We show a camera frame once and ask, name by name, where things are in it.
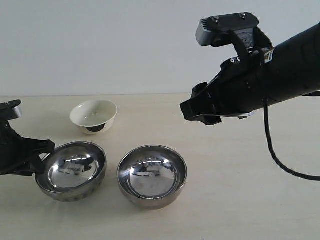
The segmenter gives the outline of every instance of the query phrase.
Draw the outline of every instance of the bowl rim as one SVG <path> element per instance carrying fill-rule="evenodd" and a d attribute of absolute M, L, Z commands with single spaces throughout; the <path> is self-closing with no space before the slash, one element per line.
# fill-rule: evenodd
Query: bowl rim
<path fill-rule="evenodd" d="M 107 155 L 106 155 L 106 152 L 102 149 L 102 147 L 100 147 L 99 145 L 93 143 L 93 142 L 90 142 L 90 141 L 73 141 L 73 142 L 69 142 L 69 143 L 66 143 L 66 144 L 63 144 L 63 145 L 60 145 L 58 146 L 57 148 L 54 149 L 54 152 L 56 150 L 59 150 L 59 149 L 62 149 L 66 146 L 69 146 L 69 145 L 73 145 L 73 144 L 89 144 L 89 145 L 92 145 L 92 146 L 95 146 L 97 147 L 99 150 L 102 151 L 103 153 L 103 156 L 104 156 L 104 166 L 103 168 L 101 169 L 101 171 L 98 173 L 98 175 L 95 177 L 95 179 L 93 179 L 90 183 L 93 183 L 95 182 L 99 176 L 101 176 L 101 174 L 103 174 L 103 172 L 105 172 L 107 170 Z M 42 161 L 44 161 L 46 158 L 48 158 L 52 153 L 49 153 L 47 155 L 45 155 L 42 159 Z M 69 194 L 69 193 L 74 193 L 75 191 L 77 191 L 78 189 L 80 189 L 81 187 L 83 187 L 83 185 L 80 185 L 80 186 L 77 186 L 77 187 L 73 187 L 72 190 L 70 191 L 65 191 L 65 192 L 59 192 L 59 191 L 52 191 L 52 190 L 49 190 L 47 188 L 44 188 L 40 183 L 39 183 L 39 179 L 38 179 L 38 176 L 40 176 L 41 174 L 38 174 L 36 173 L 35 174 L 35 181 L 37 183 L 37 185 L 39 186 L 40 189 L 42 189 L 43 191 L 47 192 L 47 193 L 52 193 L 52 194 Z"/>
<path fill-rule="evenodd" d="M 103 121 L 99 124 L 90 124 L 90 125 L 83 125 L 83 124 L 77 124 L 75 123 L 72 118 L 71 118 L 71 114 L 74 113 L 76 111 L 77 108 L 79 108 L 81 105 L 83 104 L 87 104 L 87 103 L 94 103 L 94 102 L 106 102 L 106 103 L 110 103 L 112 104 L 114 107 L 115 107 L 115 113 L 113 114 L 113 116 L 106 120 L 106 121 Z M 112 119 L 114 119 L 116 117 L 116 115 L 118 114 L 118 106 L 113 102 L 113 101 L 110 101 L 110 100 L 106 100 L 106 99 L 92 99 L 92 100 L 88 100 L 88 101 L 84 101 L 84 102 L 81 102 L 79 103 L 77 106 L 75 106 L 71 111 L 70 111 L 70 114 L 69 114 L 69 119 L 70 121 L 76 125 L 76 126 L 79 126 L 79 127 L 84 127 L 84 128 L 91 128 L 91 127 L 97 127 L 97 126 L 100 126 L 100 125 L 103 125 L 103 124 L 106 124 L 108 122 L 110 122 Z"/>
<path fill-rule="evenodd" d="M 187 167 L 187 163 L 185 161 L 185 159 L 175 150 L 173 150 L 172 148 L 168 147 L 168 146 L 164 146 L 164 145 L 160 145 L 160 144 L 148 144 L 148 145 L 143 145 L 143 146 L 139 146 L 139 147 L 136 147 L 135 149 L 131 150 L 130 152 L 128 152 L 122 159 L 121 161 L 119 162 L 118 164 L 118 167 L 116 169 L 116 180 L 117 180 L 117 183 L 119 185 L 119 187 L 125 191 L 127 194 L 130 194 L 121 184 L 120 182 L 120 179 L 119 179 L 119 170 L 120 170 L 120 166 L 121 164 L 123 163 L 123 161 L 130 155 L 132 154 L 133 152 L 135 152 L 136 150 L 139 150 L 139 149 L 143 149 L 143 148 L 148 148 L 148 147 L 160 147 L 160 148 L 165 148 L 173 153 L 175 153 L 179 158 L 180 160 L 182 161 L 183 163 L 183 166 L 184 166 L 184 169 L 185 169 L 185 176 L 181 182 L 181 184 L 175 189 L 175 191 L 171 191 L 169 192 L 168 194 L 166 194 L 165 196 L 162 196 L 162 197 L 159 197 L 159 198 L 156 198 L 156 200 L 160 200 L 160 199 L 163 199 L 165 197 L 168 197 L 168 196 L 171 196 L 173 194 L 175 194 L 176 192 L 179 192 L 181 189 L 183 189 L 185 187 L 185 184 L 186 184 L 186 181 L 187 181 L 187 176 L 188 176 L 188 167 Z M 144 201 L 154 201 L 155 199 L 147 199 L 147 198 L 140 198 L 136 195 L 132 195 L 130 194 L 130 196 L 136 198 L 136 199 L 140 199 L 140 200 L 144 200 Z"/>

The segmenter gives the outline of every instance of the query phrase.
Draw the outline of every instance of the stainless steel bowl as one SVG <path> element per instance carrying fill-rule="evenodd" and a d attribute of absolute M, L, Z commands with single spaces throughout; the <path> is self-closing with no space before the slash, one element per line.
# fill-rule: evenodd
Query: stainless steel bowl
<path fill-rule="evenodd" d="M 134 205 L 161 209 L 173 203 L 183 190 L 187 165 L 171 148 L 146 145 L 132 150 L 121 160 L 117 179 L 121 192 Z"/>
<path fill-rule="evenodd" d="M 43 158 L 43 174 L 35 180 L 43 193 L 61 202 L 74 202 L 91 195 L 106 175 L 105 152 L 92 142 L 71 142 Z"/>

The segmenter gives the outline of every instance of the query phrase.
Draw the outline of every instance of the table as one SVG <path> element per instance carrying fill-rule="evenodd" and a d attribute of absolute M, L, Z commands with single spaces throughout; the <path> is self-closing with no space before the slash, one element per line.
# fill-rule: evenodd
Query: table
<path fill-rule="evenodd" d="M 21 99 L 10 121 L 21 136 L 60 146 L 91 141 L 107 155 L 107 175 L 92 196 L 62 203 L 44 195 L 34 177 L 0 178 L 2 240 L 301 240 L 320 236 L 320 182 L 282 171 L 272 160 L 261 110 L 247 119 L 206 126 L 186 121 L 179 104 L 190 94 L 0 97 Z M 84 135 L 70 122 L 77 104 L 107 99 L 118 106 L 113 127 Z M 319 99 L 300 97 L 269 108 L 274 148 L 292 169 L 320 174 Z M 159 144 L 187 163 L 186 186 L 160 210 L 140 210 L 120 192 L 118 163 L 132 149 Z"/>

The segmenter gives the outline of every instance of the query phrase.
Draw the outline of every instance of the screw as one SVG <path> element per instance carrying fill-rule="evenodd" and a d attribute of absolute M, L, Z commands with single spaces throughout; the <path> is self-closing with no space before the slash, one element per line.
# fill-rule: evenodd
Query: screw
<path fill-rule="evenodd" d="M 245 19 L 246 18 L 246 13 L 245 12 L 240 13 L 240 18 Z"/>
<path fill-rule="evenodd" d="M 214 16 L 214 17 L 213 17 L 213 20 L 214 20 L 216 23 L 218 23 L 219 17 L 218 17 L 218 16 Z"/>

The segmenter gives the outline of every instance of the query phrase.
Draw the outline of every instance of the white wall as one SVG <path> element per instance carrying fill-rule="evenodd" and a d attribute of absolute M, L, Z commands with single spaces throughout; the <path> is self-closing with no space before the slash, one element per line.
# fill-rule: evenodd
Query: white wall
<path fill-rule="evenodd" d="M 0 0 L 0 96 L 190 92 L 232 47 L 201 47 L 201 18 L 251 12 L 277 45 L 320 0 Z"/>

